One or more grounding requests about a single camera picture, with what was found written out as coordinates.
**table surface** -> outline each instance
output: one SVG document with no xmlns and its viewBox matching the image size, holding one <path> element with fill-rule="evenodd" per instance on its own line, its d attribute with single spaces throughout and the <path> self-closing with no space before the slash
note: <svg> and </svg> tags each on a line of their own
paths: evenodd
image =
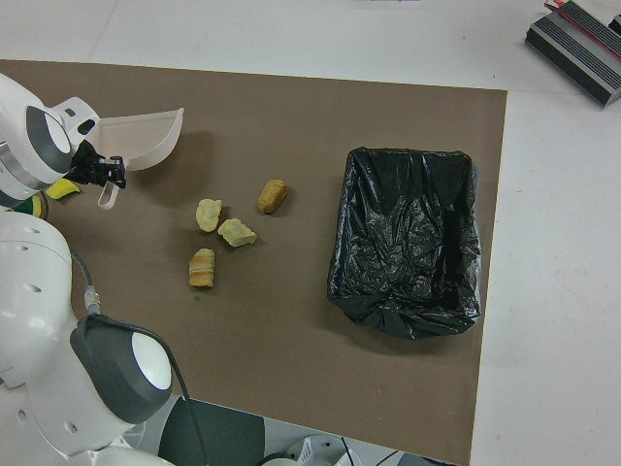
<svg viewBox="0 0 621 466">
<path fill-rule="evenodd" d="M 0 58 L 508 89 L 472 464 L 611 464 L 621 104 L 602 111 L 523 45 L 541 3 L 4 2 Z"/>
</svg>

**tray covered with black plastic bag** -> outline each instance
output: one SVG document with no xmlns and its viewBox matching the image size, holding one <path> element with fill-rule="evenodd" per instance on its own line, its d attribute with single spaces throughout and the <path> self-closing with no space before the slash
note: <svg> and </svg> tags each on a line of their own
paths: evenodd
<svg viewBox="0 0 621 466">
<path fill-rule="evenodd" d="M 353 150 L 328 298 L 355 323 L 419 340 L 480 315 L 474 167 L 460 151 Z"/>
</svg>

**black plastic bag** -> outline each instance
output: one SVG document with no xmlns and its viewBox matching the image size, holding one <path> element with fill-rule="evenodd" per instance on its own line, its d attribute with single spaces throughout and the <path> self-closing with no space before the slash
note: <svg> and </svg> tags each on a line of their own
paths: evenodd
<svg viewBox="0 0 621 466">
<path fill-rule="evenodd" d="M 355 323 L 419 340 L 480 315 L 474 177 L 464 153 L 353 150 L 328 298 Z"/>
</svg>

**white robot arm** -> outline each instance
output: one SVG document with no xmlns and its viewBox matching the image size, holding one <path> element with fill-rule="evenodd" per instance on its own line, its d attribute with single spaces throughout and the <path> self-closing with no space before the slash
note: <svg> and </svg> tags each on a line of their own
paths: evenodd
<svg viewBox="0 0 621 466">
<path fill-rule="evenodd" d="M 0 211 L 51 185 L 99 117 L 82 100 L 47 108 L 0 75 Z M 13 465 L 170 464 L 122 434 L 171 393 L 167 352 L 104 316 L 78 322 L 71 255 L 47 222 L 0 212 L 0 455 Z"/>
</svg>

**potato-like food piece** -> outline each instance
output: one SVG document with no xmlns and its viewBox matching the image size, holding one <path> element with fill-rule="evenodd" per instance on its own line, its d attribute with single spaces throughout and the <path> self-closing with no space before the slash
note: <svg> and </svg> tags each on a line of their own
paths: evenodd
<svg viewBox="0 0 621 466">
<path fill-rule="evenodd" d="M 256 233 L 245 226 L 238 218 L 229 218 L 217 229 L 218 235 L 234 248 L 251 245 L 256 241 Z"/>
<path fill-rule="evenodd" d="M 264 214 L 272 214 L 286 195 L 287 185 L 284 180 L 269 180 L 259 196 L 259 209 Z"/>
<path fill-rule="evenodd" d="M 222 201 L 219 199 L 203 199 L 198 203 L 196 209 L 196 221 L 203 231 L 214 231 L 220 220 L 220 212 L 222 211 Z"/>
<path fill-rule="evenodd" d="M 215 254 L 213 250 L 201 249 L 190 259 L 190 284 L 213 287 Z"/>
</svg>

